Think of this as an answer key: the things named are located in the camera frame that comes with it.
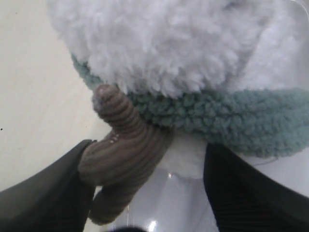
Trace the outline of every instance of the stuffed toy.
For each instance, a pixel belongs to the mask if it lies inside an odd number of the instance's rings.
[[[247,157],[309,145],[309,93],[291,0],[49,0],[54,29],[112,131],[82,180],[103,186],[90,218],[114,221],[165,168],[203,175],[207,143]]]

